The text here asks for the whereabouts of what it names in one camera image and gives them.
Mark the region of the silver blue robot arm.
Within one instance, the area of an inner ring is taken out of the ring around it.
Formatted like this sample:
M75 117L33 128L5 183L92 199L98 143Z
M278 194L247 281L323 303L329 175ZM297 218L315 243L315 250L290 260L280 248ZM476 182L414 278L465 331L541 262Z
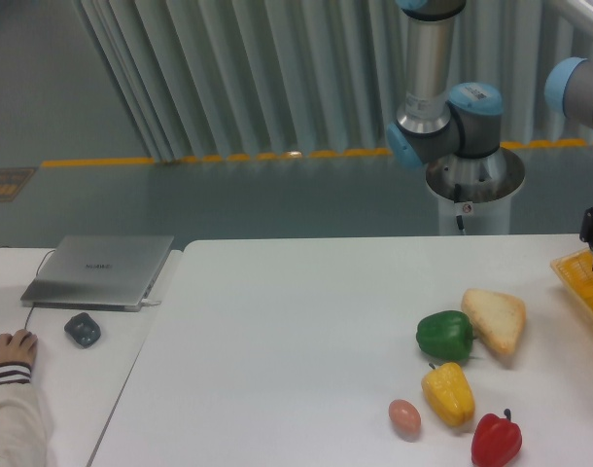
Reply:
M476 82L446 90L455 18L466 1L396 3L408 17L408 64L388 145L402 165L427 167L439 234L507 234L525 167L501 145L502 96ZM593 61L571 57L555 65L544 97L553 111L593 129ZM579 238L593 255L593 206L583 214Z

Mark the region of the forearm in cream sleeve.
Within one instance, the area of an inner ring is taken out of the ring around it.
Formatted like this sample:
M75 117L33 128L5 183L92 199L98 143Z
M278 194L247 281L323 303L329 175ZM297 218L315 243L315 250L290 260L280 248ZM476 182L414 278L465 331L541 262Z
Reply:
M47 434L25 363L0 364L0 466L44 466Z

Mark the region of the person's hand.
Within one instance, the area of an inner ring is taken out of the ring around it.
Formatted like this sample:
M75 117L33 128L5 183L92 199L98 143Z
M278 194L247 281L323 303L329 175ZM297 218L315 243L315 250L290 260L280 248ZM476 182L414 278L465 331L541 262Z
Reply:
M25 365L34 366L37 356L38 338L33 333L21 329L13 335L0 335L0 366Z

